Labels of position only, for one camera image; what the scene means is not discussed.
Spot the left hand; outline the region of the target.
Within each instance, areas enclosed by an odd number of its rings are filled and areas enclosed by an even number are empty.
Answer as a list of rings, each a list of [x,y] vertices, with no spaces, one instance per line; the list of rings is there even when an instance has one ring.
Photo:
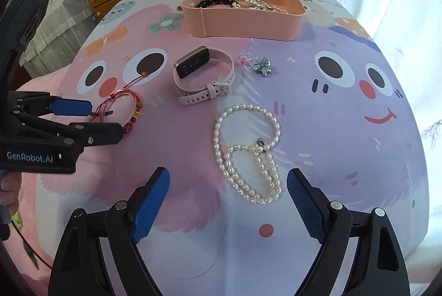
[[[19,207],[19,194],[22,184],[21,172],[7,172],[1,179],[0,202],[9,214],[14,215]]]

